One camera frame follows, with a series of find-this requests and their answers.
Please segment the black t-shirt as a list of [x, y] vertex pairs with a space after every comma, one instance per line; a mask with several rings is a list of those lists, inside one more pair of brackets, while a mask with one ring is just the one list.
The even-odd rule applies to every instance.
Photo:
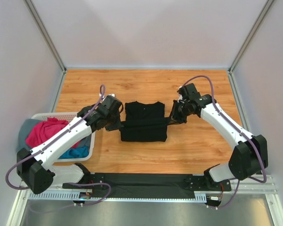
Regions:
[[125, 103], [125, 121], [119, 129], [123, 142], [165, 142], [169, 118], [165, 104]]

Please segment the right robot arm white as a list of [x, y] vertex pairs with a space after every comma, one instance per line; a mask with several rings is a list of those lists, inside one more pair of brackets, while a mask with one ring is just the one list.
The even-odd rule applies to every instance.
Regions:
[[201, 95], [193, 83], [178, 89], [179, 98], [173, 101], [168, 117], [169, 125], [183, 124], [190, 115], [196, 115], [209, 123], [229, 144], [233, 152], [229, 162], [207, 169], [203, 185], [214, 190], [221, 181], [228, 179], [252, 178], [262, 172], [266, 181], [265, 169], [268, 166], [267, 140], [262, 135], [253, 135], [231, 117], [210, 95]]

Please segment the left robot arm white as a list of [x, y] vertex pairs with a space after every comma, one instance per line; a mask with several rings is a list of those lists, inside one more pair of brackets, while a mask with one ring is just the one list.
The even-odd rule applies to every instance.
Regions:
[[113, 95], [108, 95], [101, 103], [84, 107], [65, 128], [48, 141], [28, 151], [17, 153], [17, 174], [34, 193], [40, 194], [50, 186], [74, 183], [85, 189], [90, 177], [77, 164], [54, 166], [56, 160], [81, 139], [105, 128], [115, 130], [120, 125], [120, 108], [123, 104]]

